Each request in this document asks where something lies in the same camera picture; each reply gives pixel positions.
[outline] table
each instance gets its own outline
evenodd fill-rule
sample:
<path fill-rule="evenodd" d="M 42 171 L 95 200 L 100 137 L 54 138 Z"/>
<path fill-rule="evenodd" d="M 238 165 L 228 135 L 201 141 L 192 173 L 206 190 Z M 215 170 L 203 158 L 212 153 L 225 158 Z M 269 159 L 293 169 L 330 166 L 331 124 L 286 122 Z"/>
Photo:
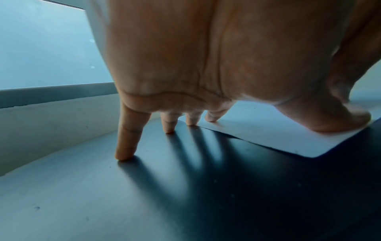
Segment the table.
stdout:
<path fill-rule="evenodd" d="M 115 145 L 111 133 L 1 177 L 1 240 L 381 238 L 380 121 L 315 159 L 183 122 L 165 135 L 160 119 L 134 160 L 115 161 Z"/>

